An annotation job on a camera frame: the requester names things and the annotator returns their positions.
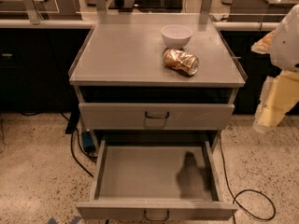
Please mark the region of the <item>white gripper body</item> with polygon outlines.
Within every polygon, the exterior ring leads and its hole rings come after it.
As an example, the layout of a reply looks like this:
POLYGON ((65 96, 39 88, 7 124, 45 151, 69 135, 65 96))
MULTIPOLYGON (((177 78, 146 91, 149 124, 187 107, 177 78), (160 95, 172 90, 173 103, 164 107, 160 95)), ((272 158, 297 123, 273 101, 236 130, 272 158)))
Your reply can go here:
POLYGON ((281 70, 299 71, 299 5, 295 5, 277 26, 270 59, 281 70))

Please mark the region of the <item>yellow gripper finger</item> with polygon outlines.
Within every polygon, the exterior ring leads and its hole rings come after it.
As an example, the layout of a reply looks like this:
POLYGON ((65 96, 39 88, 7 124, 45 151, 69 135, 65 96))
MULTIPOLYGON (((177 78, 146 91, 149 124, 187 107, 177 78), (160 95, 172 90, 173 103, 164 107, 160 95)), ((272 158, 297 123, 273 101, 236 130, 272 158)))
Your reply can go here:
POLYGON ((274 130, 298 102, 298 73, 282 70, 277 77, 267 77, 262 87, 253 128, 258 133, 274 130))
POLYGON ((272 38, 274 35, 274 31, 268 33, 263 38, 261 38, 259 41, 255 42, 251 50, 255 53, 259 54, 269 54, 271 50, 271 44, 272 44, 272 38))

